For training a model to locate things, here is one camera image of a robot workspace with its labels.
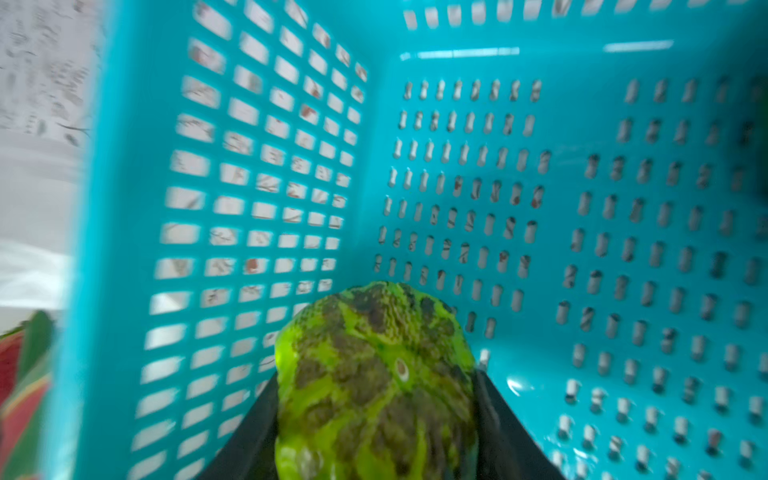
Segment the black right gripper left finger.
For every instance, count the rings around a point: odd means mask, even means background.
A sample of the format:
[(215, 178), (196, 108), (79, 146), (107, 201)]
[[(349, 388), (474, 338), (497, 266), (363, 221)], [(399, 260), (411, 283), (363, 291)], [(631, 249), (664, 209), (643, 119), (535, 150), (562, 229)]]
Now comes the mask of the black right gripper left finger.
[(278, 407), (278, 381), (274, 374), (233, 435), (197, 478), (277, 480)]

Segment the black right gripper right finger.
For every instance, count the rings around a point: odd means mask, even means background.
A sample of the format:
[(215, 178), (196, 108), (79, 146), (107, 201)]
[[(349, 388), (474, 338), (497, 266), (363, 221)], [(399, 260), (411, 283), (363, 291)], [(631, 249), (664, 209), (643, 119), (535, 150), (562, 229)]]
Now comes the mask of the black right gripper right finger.
[(485, 371), (473, 371), (473, 388), (479, 440), (476, 478), (563, 480)]

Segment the green bumpy custard apple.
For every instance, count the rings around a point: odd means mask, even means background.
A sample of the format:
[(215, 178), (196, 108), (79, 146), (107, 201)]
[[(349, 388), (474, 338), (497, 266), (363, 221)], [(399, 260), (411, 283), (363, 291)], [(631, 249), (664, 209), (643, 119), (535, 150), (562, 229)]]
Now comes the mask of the green bumpy custard apple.
[(397, 282), (325, 296), (275, 344), (282, 479), (472, 479), (476, 361), (451, 306)]

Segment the red dragon fruit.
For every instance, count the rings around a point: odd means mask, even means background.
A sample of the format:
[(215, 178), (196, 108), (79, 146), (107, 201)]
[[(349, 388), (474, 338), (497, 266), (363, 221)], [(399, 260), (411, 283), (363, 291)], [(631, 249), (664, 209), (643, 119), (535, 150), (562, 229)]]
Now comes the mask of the red dragon fruit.
[(1, 477), (39, 479), (54, 322), (35, 311), (1, 335)]

